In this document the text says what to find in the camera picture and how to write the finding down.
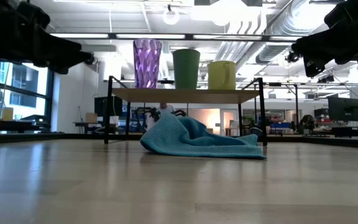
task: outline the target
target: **blue towel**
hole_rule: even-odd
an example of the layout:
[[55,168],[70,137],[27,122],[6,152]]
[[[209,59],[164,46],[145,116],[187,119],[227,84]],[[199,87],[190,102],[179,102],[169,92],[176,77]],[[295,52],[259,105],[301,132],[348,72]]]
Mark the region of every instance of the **blue towel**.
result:
[[257,138],[254,134],[240,138],[210,134],[193,118],[165,114],[140,142],[150,151],[174,156],[265,159]]

